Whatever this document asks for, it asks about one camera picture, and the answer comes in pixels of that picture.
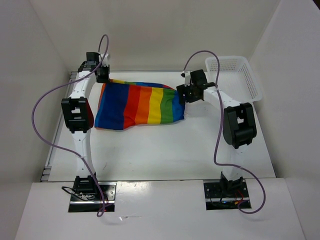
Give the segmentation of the rainbow striped shorts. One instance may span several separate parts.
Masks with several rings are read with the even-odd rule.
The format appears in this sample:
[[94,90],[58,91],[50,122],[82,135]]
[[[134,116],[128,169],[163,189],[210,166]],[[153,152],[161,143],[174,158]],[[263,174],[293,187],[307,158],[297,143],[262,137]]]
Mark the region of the rainbow striped shorts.
[[122,131],[137,125],[173,124],[184,118],[185,105],[170,86],[111,79],[102,85],[94,127]]

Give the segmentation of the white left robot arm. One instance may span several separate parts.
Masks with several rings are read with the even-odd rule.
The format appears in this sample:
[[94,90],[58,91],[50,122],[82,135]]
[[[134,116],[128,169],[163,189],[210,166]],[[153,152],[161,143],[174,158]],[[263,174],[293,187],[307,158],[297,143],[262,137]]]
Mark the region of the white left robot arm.
[[69,97],[61,100],[65,126],[74,141],[77,157],[77,171],[72,190],[79,198],[94,200],[100,194],[95,183],[96,171],[92,162],[90,136],[94,126],[94,115],[89,104],[89,96],[95,83],[110,80],[110,55],[108,53],[87,52],[75,76],[74,87]]

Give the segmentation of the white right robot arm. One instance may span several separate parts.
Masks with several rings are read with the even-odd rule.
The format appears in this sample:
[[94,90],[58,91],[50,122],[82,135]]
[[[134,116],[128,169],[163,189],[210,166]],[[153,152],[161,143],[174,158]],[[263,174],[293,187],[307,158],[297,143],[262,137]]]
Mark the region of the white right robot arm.
[[[182,104],[203,100],[220,110],[219,130],[213,152],[215,165],[223,167],[219,180],[219,191],[225,197],[232,196],[243,184],[243,153],[257,136],[253,106],[240,102],[220,90],[215,82],[208,82],[205,72],[183,71],[184,83],[177,86]],[[229,145],[229,160],[217,162],[221,138]]]

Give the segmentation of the white plastic basket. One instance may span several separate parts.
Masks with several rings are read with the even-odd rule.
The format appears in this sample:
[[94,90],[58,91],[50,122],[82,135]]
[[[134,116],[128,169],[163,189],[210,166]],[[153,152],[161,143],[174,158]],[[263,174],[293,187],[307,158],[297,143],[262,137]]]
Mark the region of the white plastic basket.
[[208,81],[215,82],[219,74],[218,87],[231,98],[245,103],[262,100],[262,91],[245,57],[208,57],[205,59],[205,66]]

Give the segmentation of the aluminium table edge rail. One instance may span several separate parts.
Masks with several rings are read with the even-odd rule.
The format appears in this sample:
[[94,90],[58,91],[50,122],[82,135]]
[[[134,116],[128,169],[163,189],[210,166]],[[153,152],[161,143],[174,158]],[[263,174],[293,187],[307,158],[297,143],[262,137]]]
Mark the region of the aluminium table edge rail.
[[[71,71],[70,72],[69,83],[76,80],[77,74],[78,73],[76,71]],[[72,90],[70,90],[70,86],[71,85],[66,86],[63,98],[68,97],[70,92],[72,92]],[[63,116],[62,116],[63,113],[62,113],[62,110],[61,110],[61,104],[60,103],[59,103],[59,106],[60,106],[60,112],[59,112],[59,115],[58,115],[58,120],[57,120],[57,124],[56,124],[56,127],[55,127],[55,132],[54,132],[54,135],[52,137],[53,144],[57,144],[57,142],[59,141],[60,134],[61,134],[61,129],[62,129],[62,125],[63,125],[63,123],[62,123],[62,121],[63,121]],[[45,162],[45,165],[43,167],[43,171],[42,171],[41,178],[40,178],[40,182],[41,183],[42,182],[43,183],[49,182],[49,178],[50,178],[50,174],[51,174],[51,170],[52,170],[52,166],[53,166],[53,161],[54,161],[55,156],[56,156],[56,152],[57,152],[56,148],[54,148],[53,146],[50,146],[49,152],[48,152],[48,155],[47,155],[47,158],[46,158],[46,162]]]

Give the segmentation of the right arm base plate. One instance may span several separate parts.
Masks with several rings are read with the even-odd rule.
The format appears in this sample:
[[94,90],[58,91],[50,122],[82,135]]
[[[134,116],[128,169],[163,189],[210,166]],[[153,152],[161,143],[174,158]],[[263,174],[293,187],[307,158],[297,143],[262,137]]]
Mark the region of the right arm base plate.
[[207,211],[233,210],[238,208],[251,209],[247,183],[230,192],[223,192],[219,180],[205,180],[203,182],[205,206]]

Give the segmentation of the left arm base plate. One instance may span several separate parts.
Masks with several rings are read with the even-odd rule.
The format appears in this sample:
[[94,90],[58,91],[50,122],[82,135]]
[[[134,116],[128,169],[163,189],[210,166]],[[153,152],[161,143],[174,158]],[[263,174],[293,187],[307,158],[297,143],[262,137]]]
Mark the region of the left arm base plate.
[[[115,211],[115,200],[116,200],[116,190],[117,183],[116,182],[100,182],[101,190],[105,197],[105,213],[112,213]],[[63,186],[63,189],[70,194],[70,201],[68,212],[69,213],[89,213],[95,212],[97,213],[103,207],[103,200],[98,192],[97,194],[93,193],[75,193],[74,187],[66,187]]]

